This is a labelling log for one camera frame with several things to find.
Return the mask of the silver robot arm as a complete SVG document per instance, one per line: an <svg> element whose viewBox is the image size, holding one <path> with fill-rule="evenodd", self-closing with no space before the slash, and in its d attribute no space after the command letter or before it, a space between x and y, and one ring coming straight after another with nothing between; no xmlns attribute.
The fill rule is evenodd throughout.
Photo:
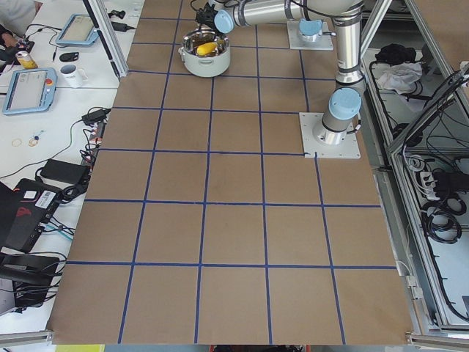
<svg viewBox="0 0 469 352"><path fill-rule="evenodd" d="M336 33L337 89L328 102L328 110L312 129L321 144L338 145L348 134L347 128L361 107L356 84L362 82L361 18L362 1L206 1L194 8L195 21L218 33L227 34L236 26L298 20L301 26L330 18Z"/></svg>

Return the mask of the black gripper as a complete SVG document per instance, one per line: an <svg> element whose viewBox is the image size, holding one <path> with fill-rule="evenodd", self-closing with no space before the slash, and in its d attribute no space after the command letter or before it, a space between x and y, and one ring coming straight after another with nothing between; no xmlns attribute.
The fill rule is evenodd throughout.
<svg viewBox="0 0 469 352"><path fill-rule="evenodd" d="M217 11L215 10L214 5L205 4L202 8L196 10L195 21L200 26L206 26L212 30L216 30L215 26L215 15Z"/></svg>

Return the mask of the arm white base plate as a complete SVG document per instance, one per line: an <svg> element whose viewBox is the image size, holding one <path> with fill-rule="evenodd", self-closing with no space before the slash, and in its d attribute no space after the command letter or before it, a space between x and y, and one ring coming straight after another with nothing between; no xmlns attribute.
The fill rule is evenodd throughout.
<svg viewBox="0 0 469 352"><path fill-rule="evenodd" d="M342 132L329 131L322 124L323 113L299 113L305 158L359 159L361 157L354 125Z"/></svg>
<svg viewBox="0 0 469 352"><path fill-rule="evenodd" d="M289 48L293 50L332 51L332 36L335 35L328 28L324 20L289 21L287 23Z"/></svg>

